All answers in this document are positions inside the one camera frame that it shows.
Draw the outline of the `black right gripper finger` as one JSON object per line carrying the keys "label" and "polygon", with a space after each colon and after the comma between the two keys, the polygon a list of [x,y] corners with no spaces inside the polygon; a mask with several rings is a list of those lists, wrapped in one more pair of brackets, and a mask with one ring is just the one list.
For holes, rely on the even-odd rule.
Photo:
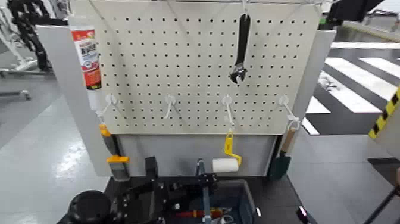
{"label": "black right gripper finger", "polygon": [[296,215],[302,224],[310,224],[308,213],[303,206],[297,208]]}

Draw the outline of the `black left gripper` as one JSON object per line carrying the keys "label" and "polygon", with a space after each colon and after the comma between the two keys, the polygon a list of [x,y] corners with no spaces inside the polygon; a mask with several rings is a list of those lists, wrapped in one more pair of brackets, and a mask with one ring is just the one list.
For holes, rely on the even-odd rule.
{"label": "black left gripper", "polygon": [[157,179],[155,157],[145,159],[145,173],[148,179],[129,179],[115,184],[114,223],[175,223],[178,189],[200,191],[218,182],[215,173]]}

